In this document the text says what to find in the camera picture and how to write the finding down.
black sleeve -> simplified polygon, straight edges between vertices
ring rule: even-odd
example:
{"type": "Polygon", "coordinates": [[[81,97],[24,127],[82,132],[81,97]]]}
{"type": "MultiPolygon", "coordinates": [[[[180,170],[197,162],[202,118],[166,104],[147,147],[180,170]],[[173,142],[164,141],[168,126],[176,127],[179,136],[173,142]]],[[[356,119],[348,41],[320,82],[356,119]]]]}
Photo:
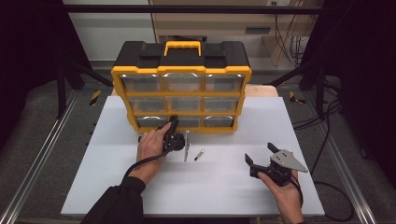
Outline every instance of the black sleeve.
{"type": "Polygon", "coordinates": [[[143,201],[140,194],[145,188],[145,183],[139,178],[125,177],[119,186],[106,190],[81,223],[142,223],[143,201]]]}

metal rail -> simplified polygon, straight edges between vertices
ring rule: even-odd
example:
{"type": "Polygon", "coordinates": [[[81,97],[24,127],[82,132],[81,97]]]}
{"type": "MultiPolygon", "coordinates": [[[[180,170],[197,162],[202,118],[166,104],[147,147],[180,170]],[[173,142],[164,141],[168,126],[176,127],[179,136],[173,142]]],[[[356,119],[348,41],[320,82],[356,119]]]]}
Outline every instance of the metal rail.
{"type": "Polygon", "coordinates": [[[55,121],[52,130],[49,132],[46,141],[35,157],[35,161],[30,167],[29,172],[23,179],[20,187],[12,198],[11,202],[8,204],[5,212],[0,217],[0,223],[2,224],[12,224],[18,217],[30,191],[32,190],[35,182],[37,181],[41,170],[43,169],[48,156],[50,155],[53,146],[55,145],[63,127],[66,123],[73,107],[78,98],[79,91],[72,91],[67,102],[67,108],[64,111],[64,115],[55,121]]]}

black curtain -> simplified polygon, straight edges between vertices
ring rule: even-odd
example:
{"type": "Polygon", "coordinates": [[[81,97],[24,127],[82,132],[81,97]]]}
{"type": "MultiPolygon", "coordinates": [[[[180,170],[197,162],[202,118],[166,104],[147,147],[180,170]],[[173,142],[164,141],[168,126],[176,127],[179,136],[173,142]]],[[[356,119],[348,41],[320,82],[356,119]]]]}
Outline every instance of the black curtain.
{"type": "Polygon", "coordinates": [[[72,68],[68,61],[74,60],[90,69],[91,66],[68,13],[42,8],[45,4],[62,5],[62,0],[0,2],[2,148],[20,117],[26,95],[31,89],[55,80],[60,63],[72,86],[82,87],[79,71],[72,68]]]}
{"type": "MultiPolygon", "coordinates": [[[[354,1],[328,0],[340,7],[354,1]]],[[[355,1],[320,54],[316,50],[342,17],[319,16],[304,61],[320,57],[326,76],[340,77],[346,116],[361,147],[396,188],[396,1],[355,1]]]]}

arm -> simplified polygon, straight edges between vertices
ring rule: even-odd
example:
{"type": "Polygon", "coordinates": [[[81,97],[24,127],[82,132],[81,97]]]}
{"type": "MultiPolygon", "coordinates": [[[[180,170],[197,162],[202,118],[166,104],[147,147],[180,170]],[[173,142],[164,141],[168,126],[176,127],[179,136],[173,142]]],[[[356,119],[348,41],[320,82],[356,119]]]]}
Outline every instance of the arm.
{"type": "MultiPolygon", "coordinates": [[[[158,131],[144,133],[137,147],[136,161],[157,156],[163,150],[163,135],[170,123],[158,131]]],[[[82,224],[142,223],[143,201],[140,194],[163,164],[164,157],[144,163],[125,177],[119,186],[110,187],[82,220],[82,224]]]]}
{"type": "MultiPolygon", "coordinates": [[[[293,176],[298,179],[298,172],[292,170],[293,176]]],[[[291,183],[285,187],[280,187],[263,173],[258,173],[259,178],[274,195],[277,209],[287,224],[304,223],[303,213],[301,212],[300,193],[291,183]]]]}

yellow handle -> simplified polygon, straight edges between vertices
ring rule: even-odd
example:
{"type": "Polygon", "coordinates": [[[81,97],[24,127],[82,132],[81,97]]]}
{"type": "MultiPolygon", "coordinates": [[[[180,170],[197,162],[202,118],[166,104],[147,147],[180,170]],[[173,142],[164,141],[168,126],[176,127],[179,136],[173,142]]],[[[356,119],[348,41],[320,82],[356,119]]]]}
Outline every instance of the yellow handle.
{"type": "Polygon", "coordinates": [[[168,41],[164,56],[168,54],[169,49],[198,49],[198,55],[201,56],[201,42],[199,41],[168,41]]]}

